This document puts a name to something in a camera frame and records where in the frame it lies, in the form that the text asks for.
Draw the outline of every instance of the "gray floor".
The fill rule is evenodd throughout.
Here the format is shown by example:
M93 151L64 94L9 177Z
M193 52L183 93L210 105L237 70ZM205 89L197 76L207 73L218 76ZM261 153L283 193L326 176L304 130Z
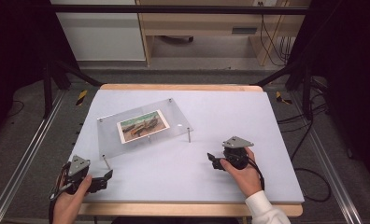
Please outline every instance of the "gray floor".
M279 69L271 64L265 67L257 65L246 38L196 37L192 43L158 38L155 44L150 67L139 63L110 63L108 68L102 68L100 63L98 66L84 63L84 71L98 80L109 83L250 84ZM10 218L37 218L33 223L47 223L48 193L61 166L68 160L73 144L78 138L77 132L81 130L81 123L86 118L97 91L97 88L85 84L78 78L71 77L71 80L73 85L70 90L65 91L60 110L7 209L5 214L7 223ZM284 99L294 100L293 94L285 92L282 85L284 82L285 77L264 88L269 94L277 120L299 114L295 105L276 101L276 91L280 91ZM14 99L22 101L24 108L19 114L7 118L0 129L0 194L42 120L44 104L42 88L42 83L37 82L18 90ZM78 95L83 90L88 91L84 103L75 105ZM323 103L323 98L317 97L314 105ZM20 104L14 103L9 115L20 108ZM303 125L303 122L298 120L279 127L282 131L288 131ZM370 223L370 175L363 163L348 158L346 146L329 115L324 113L317 115L313 128L334 163L363 223ZM282 134L290 155L305 130L306 128L303 128ZM309 140L308 137L302 144L293 165L323 174ZM326 186L314 175L300 172L297 176L301 187L310 197L323 198L327 194ZM306 199L303 207L304 213L300 217L291 218L292 223L347 223L335 195L325 203L315 203ZM93 219L80 217L79 220ZM111 217L104 217L103 220L110 221Z

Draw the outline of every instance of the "photograph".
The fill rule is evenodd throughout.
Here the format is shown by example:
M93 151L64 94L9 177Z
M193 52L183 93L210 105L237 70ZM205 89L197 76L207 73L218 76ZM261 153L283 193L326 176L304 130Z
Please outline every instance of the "photograph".
M160 110L118 122L117 126L122 144L170 128Z

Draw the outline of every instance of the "clear acrylic sheet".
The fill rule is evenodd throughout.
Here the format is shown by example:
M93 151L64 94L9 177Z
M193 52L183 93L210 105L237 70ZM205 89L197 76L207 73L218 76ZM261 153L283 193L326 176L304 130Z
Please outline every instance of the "clear acrylic sheet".
M140 117L144 118L143 116L156 111L159 111L159 115L157 115L158 118L163 115L163 118L159 119L159 122L165 120L169 128L162 129L155 133L143 132L144 135L138 136L137 127L142 124L138 123L133 129L130 127L131 130L127 131L127 133L133 131L135 139L129 140L125 143L122 142L124 131L120 131L119 127L121 124L124 124L124 122L128 120L140 120ZM116 157L120 154L147 147L150 144L193 131L191 124L187 121L172 98L97 119L97 129L101 160L103 159L103 155L106 158Z

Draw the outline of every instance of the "forearm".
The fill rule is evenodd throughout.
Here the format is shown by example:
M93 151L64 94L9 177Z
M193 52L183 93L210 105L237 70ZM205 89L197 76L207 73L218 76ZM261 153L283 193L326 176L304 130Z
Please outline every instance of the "forearm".
M272 206L263 190L249 196L246 205L252 214L252 224L291 223L284 212Z

